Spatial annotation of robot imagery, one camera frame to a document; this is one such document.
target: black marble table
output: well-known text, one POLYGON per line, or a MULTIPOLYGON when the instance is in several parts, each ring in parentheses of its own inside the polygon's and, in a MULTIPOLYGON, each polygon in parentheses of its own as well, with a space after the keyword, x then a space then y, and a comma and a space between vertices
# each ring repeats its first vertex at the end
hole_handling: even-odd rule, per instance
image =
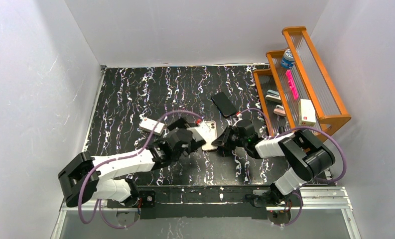
MULTIPOLYGON (((211 101, 223 91, 239 111, 260 108, 252 71, 265 66, 152 67, 107 69, 89 132, 87 150, 111 155, 142 147, 149 135, 138 129, 142 117, 157 120, 165 112, 188 110, 217 122, 218 135, 231 123, 211 101)), ((165 119, 169 124, 180 114, 165 119)), ((181 114, 188 121, 195 117, 181 114)), ((266 134, 261 115, 246 112, 259 133, 266 134)), ((289 165, 283 157, 257 160, 241 148, 230 155, 192 153, 167 168, 128 175, 145 185, 254 185, 270 184, 289 165)))

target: corrugated transparent panel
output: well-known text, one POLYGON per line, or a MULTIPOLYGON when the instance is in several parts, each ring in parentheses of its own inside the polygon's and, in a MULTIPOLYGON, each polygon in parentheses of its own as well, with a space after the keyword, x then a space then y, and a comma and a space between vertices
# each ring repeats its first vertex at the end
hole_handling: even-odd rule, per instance
MULTIPOLYGON (((290 108, 294 124, 295 124, 295 126, 299 126, 298 102, 300 101, 300 99, 308 99, 309 100, 309 97, 307 96, 306 90, 304 88, 304 85, 300 79, 300 75, 298 74, 298 71, 295 66, 291 68, 291 73, 292 73, 292 77, 294 79, 295 86, 298 91, 298 98, 297 99, 294 99, 294 96, 292 95, 292 92, 289 88, 288 78, 285 75, 287 69, 285 69, 281 66, 281 64, 280 64, 281 58, 274 58, 273 62, 275 64, 275 69, 276 69, 276 72, 278 73, 279 81, 281 82, 282 89, 284 90, 285 98, 288 102, 288 107, 290 108)), ((316 124, 314 127, 319 130, 322 130, 320 128, 318 121, 316 121, 316 124)))
MULTIPOLYGON (((273 76, 261 75, 261 76, 259 76, 259 81, 261 83, 262 91, 265 96, 266 96, 266 92, 268 90, 278 91, 278 88, 276 87, 275 80, 273 79, 273 76)), ((268 111, 267 116, 269 117, 270 123, 273 128, 273 134, 272 134, 272 132, 269 132, 269 134, 276 135, 278 133, 278 128, 280 126, 283 126, 286 129, 290 129, 289 123, 287 122, 286 117, 282 117, 282 116, 279 116, 279 115, 273 113, 275 106, 280 105, 280 103, 268 101, 266 99, 265 99, 265 103, 266 103, 266 108, 268 111)))
POLYGON ((329 91, 325 79, 323 79, 322 73, 313 58, 306 40, 303 39, 302 35, 291 35, 291 39, 303 63, 303 67, 306 70, 307 77, 309 78, 323 113, 326 116, 339 115, 340 111, 337 104, 329 91))

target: white wall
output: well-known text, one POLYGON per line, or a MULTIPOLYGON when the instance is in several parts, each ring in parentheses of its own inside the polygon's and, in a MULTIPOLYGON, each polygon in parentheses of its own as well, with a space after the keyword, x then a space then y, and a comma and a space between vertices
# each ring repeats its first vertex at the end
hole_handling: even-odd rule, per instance
POLYGON ((360 233, 395 238, 395 0, 330 1, 311 38, 353 116, 334 137, 360 233))
POLYGON ((101 65, 267 62, 281 30, 313 30, 321 0, 65 0, 101 65))
POLYGON ((64 0, 0 0, 0 239, 50 237, 99 79, 64 0))

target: blue container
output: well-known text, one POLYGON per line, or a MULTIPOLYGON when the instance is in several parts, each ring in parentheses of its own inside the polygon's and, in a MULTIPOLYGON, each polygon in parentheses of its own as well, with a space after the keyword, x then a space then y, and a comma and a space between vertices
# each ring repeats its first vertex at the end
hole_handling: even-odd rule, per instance
POLYGON ((282 56, 281 60, 281 66, 284 68, 291 68, 295 64, 294 57, 291 54, 291 51, 288 49, 284 52, 284 55, 282 56))

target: small white box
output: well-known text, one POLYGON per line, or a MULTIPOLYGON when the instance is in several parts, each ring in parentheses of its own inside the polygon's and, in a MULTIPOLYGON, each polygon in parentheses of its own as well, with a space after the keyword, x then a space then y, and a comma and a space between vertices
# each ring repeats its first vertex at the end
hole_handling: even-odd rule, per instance
POLYGON ((146 132, 152 132, 152 129, 153 129, 153 127, 155 127, 156 124, 157 124, 157 127, 155 128, 155 131, 153 133, 161 136, 163 133, 163 130, 165 129, 164 123, 158 123, 155 120, 152 120, 149 118, 143 118, 143 120, 141 121, 138 128, 141 130, 144 130, 146 132))
POLYGON ((304 126, 316 124, 316 111, 311 100, 301 99, 298 102, 298 120, 299 124, 304 126))

